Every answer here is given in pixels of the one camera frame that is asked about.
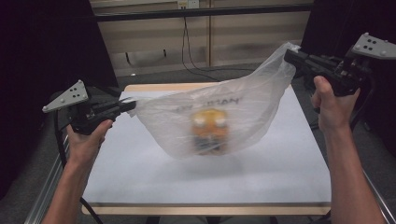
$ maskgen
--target wire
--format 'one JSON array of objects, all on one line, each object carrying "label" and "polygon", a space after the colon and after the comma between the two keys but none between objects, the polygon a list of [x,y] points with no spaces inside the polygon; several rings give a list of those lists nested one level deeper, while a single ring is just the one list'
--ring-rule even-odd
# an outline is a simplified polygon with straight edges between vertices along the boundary
[{"label": "wire", "polygon": [[324,220],[328,220],[330,217],[332,216],[332,210],[329,210],[328,213],[326,213],[326,215],[324,215],[323,217],[321,217],[320,219],[318,219],[317,221],[324,221]]},{"label": "wire", "polygon": [[[64,127],[62,127],[62,129],[59,129],[58,121],[59,121],[58,110],[55,110],[53,112],[53,126],[55,131],[56,143],[58,145],[59,156],[61,158],[62,167],[64,168],[67,164],[67,158],[66,158],[66,153],[64,151],[64,143],[62,139],[63,136],[62,130],[64,129]],[[87,203],[87,201],[85,201],[82,197],[79,198],[79,201],[81,202],[82,205],[84,205],[85,208],[87,208],[87,210],[90,212],[91,216],[96,221],[96,223],[103,224],[102,220],[95,213],[95,211],[93,211],[92,207]]]},{"label": "wire", "polygon": [[190,44],[189,28],[188,28],[188,26],[187,26],[187,20],[186,20],[186,18],[184,18],[183,47],[182,47],[182,51],[181,51],[181,55],[182,55],[181,57],[182,57],[182,62],[183,62],[184,67],[185,67],[189,72],[191,72],[191,73],[193,73],[193,74],[195,74],[195,75],[198,75],[198,76],[209,77],[209,78],[211,78],[211,79],[214,79],[214,80],[216,80],[216,81],[219,81],[218,79],[216,79],[216,78],[214,78],[214,77],[210,77],[210,76],[207,76],[207,75],[194,73],[194,72],[192,72],[189,68],[187,68],[186,64],[184,64],[184,47],[185,47],[185,38],[186,38],[186,36],[187,36],[187,45],[188,45],[189,58],[190,58],[190,61],[191,61],[192,66],[193,66],[195,69],[197,69],[197,70],[199,70],[199,71],[202,71],[202,72],[214,72],[214,71],[250,71],[250,72],[253,72],[253,71],[255,71],[254,69],[248,69],[248,68],[216,68],[216,69],[202,69],[202,68],[197,67],[197,66],[195,65],[194,61],[192,60],[192,57],[191,57],[191,44]]},{"label": "wire", "polygon": [[62,131],[63,129],[65,129],[70,123],[66,123],[64,126],[62,126],[62,128],[60,129],[60,131]]},{"label": "wire", "polygon": [[183,66],[186,68],[187,71],[189,71],[190,73],[192,73],[192,74],[194,74],[194,75],[201,76],[201,77],[208,77],[208,78],[210,78],[210,79],[212,79],[212,80],[215,80],[215,81],[217,81],[217,82],[220,82],[220,80],[217,79],[217,78],[215,78],[215,77],[211,77],[211,76],[207,76],[207,75],[204,75],[204,74],[199,74],[199,73],[194,73],[194,72],[192,72],[192,71],[186,66],[186,64],[184,63],[184,45],[185,45],[184,39],[186,38],[186,33],[187,33],[187,32],[188,32],[188,31],[187,31],[187,27],[186,27],[186,23],[185,23],[184,32],[183,32],[183,46],[182,46],[182,48],[181,48],[181,62],[183,63]]},{"label": "wire", "polygon": [[309,127],[311,128],[312,131],[318,129],[319,128],[318,119],[315,119],[314,121],[310,122]]},{"label": "wire", "polygon": [[364,114],[367,106],[370,104],[371,100],[373,99],[374,93],[376,91],[375,78],[371,74],[368,75],[368,78],[370,79],[371,89],[370,89],[369,93],[367,93],[367,96],[364,99],[364,102],[361,105],[361,108],[358,109],[358,111],[353,116],[353,118],[350,122],[350,129],[352,131],[355,129],[355,126],[358,124],[359,120],[361,120],[361,116]]}]

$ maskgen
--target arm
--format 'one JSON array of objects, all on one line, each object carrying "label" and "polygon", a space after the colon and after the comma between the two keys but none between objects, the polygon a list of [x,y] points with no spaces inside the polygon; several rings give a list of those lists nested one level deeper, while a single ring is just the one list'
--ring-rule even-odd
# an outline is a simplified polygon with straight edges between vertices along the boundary
[{"label": "arm", "polygon": [[360,90],[355,95],[335,97],[324,77],[315,77],[312,97],[320,107],[319,128],[323,131],[332,181],[332,223],[385,223],[362,170],[349,118]]},{"label": "arm", "polygon": [[102,122],[88,136],[74,133],[70,125],[67,127],[69,160],[42,223],[76,223],[79,198],[85,189],[99,146],[105,141],[111,124],[111,120]]}]

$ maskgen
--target hand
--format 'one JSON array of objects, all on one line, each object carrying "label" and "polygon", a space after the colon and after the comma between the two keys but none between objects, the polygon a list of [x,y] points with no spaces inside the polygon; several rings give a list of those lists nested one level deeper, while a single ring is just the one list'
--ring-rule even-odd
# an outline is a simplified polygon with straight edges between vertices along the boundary
[{"label": "hand", "polygon": [[319,128],[324,132],[349,128],[349,119],[361,92],[358,89],[354,95],[336,97],[332,86],[325,77],[315,77],[317,90],[311,98],[314,108],[320,107]]},{"label": "hand", "polygon": [[107,130],[112,124],[113,121],[110,119],[103,121],[91,135],[74,133],[72,127],[70,125],[67,126],[70,144],[68,163],[72,162],[90,169],[98,155],[99,147],[105,141]]}]

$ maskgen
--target white table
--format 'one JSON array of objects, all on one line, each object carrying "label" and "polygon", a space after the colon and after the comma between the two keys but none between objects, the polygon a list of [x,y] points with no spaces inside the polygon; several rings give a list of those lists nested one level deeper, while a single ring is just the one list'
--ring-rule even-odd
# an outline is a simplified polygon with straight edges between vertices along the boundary
[{"label": "white table", "polygon": [[[137,85],[121,98],[190,86]],[[330,209],[331,185],[288,87],[267,135],[224,156],[171,158],[137,117],[121,114],[107,133],[83,197],[98,214],[323,215]]]}]

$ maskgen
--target finger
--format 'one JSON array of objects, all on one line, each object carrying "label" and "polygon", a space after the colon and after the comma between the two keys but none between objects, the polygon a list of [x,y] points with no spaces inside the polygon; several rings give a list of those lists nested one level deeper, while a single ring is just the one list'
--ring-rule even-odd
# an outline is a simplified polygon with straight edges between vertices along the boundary
[{"label": "finger", "polygon": [[102,145],[102,143],[104,143],[105,142],[105,137],[104,136],[102,136],[101,137],[101,139],[99,140],[99,145]]},{"label": "finger", "polygon": [[317,88],[316,92],[320,95],[320,99],[323,101],[331,101],[334,99],[334,92],[332,91],[332,85],[330,82],[321,76],[314,77],[314,83]]},{"label": "finger", "polygon": [[361,94],[361,88],[358,88],[356,90],[355,94],[353,94],[353,97],[354,97],[355,101],[358,99],[360,94]]},{"label": "finger", "polygon": [[67,127],[66,127],[66,130],[67,130],[67,134],[68,135],[70,135],[70,134],[73,134],[74,133],[74,131],[73,131],[73,128],[72,128],[72,126],[69,124],[69,125],[67,125]]},{"label": "finger", "polygon": [[102,123],[99,124],[99,126],[95,129],[95,131],[93,131],[91,136],[101,139],[103,136],[106,135],[107,130],[111,127],[112,124],[113,121],[111,119],[107,119],[103,121]]},{"label": "finger", "polygon": [[321,104],[321,98],[317,91],[311,97],[311,104],[314,108],[319,108]]}]

